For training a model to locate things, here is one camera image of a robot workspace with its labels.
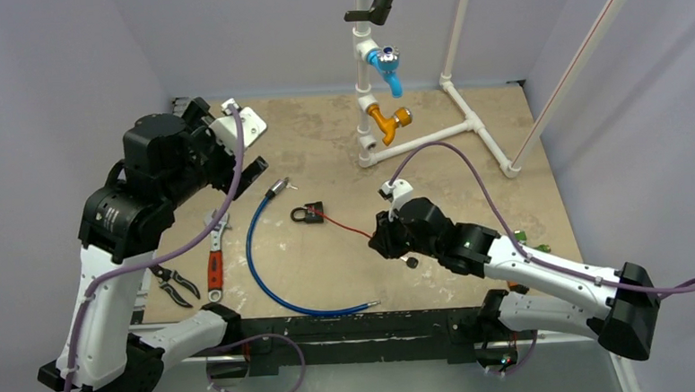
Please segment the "red cable seal lock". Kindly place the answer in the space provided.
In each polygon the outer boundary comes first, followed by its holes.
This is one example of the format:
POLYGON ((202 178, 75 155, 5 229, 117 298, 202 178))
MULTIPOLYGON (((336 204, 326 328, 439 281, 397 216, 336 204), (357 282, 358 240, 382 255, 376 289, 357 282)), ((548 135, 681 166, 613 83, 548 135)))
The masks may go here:
POLYGON ((370 233, 367 233, 366 231, 358 230, 358 229, 353 228, 353 227, 351 227, 351 226, 345 226, 344 224, 342 224, 342 223, 340 223, 340 222, 338 222, 338 221, 336 221, 336 220, 330 218, 330 217, 327 216, 326 214, 324 214, 324 213, 322 213, 321 211, 319 211, 318 209, 316 209, 316 207, 315 207, 314 205, 313 205, 313 206, 306 206, 306 209, 309 210, 309 211, 311 211, 312 213, 314 213, 314 214, 316 214, 316 215, 322 217, 324 220, 328 221, 329 223, 332 223, 333 225, 335 225, 335 226, 337 226, 337 227, 339 227, 339 228, 341 228, 341 229, 344 229, 344 230, 346 230, 346 231, 352 231, 352 232, 355 232, 355 233, 357 233, 357 234, 360 234, 360 235, 363 236, 365 239, 367 238, 367 239, 370 240, 370 239, 372 238, 372 235, 371 235, 370 233))

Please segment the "black padlock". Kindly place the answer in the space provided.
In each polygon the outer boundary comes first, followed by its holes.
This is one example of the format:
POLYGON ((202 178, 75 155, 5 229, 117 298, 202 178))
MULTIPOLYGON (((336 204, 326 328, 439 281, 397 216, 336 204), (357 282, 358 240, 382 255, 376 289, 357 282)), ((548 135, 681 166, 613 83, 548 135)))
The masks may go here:
POLYGON ((324 203, 322 201, 315 201, 313 203, 297 206, 291 210, 290 216, 291 220, 296 223, 324 223, 324 203))

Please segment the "black fob key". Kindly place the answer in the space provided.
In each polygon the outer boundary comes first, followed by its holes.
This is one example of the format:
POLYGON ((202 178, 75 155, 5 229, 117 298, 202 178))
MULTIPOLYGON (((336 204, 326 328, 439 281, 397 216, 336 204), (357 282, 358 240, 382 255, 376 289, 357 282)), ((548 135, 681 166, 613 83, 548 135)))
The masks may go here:
POLYGON ((416 269, 416 267, 420 264, 419 260, 416 257, 404 257, 403 261, 411 269, 416 269))

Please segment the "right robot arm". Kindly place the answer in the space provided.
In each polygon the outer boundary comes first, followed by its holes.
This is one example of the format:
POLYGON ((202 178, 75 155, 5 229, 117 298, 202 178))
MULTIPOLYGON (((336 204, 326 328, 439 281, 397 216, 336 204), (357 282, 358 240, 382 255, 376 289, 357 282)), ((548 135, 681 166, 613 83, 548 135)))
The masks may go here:
POLYGON ((651 354, 661 301, 643 266, 588 266, 529 251, 494 229, 453 222, 425 197, 397 212, 377 213, 369 246, 388 259, 419 253, 454 274, 543 292, 542 301, 509 293, 500 304, 480 310, 477 326, 487 337, 546 329, 594 338, 606 351, 635 361, 651 354))

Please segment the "blue cable lock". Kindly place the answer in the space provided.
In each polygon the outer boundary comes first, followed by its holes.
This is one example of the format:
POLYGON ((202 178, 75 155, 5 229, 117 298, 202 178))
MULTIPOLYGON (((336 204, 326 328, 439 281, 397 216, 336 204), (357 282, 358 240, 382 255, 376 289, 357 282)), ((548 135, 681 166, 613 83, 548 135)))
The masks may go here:
POLYGON ((289 230, 285 224, 260 234, 267 209, 290 189, 285 177, 262 197, 248 226, 245 250, 248 269, 259 289, 295 314, 332 318, 373 309, 382 300, 372 290, 358 290, 352 273, 359 259, 343 252, 343 240, 324 232, 289 230))

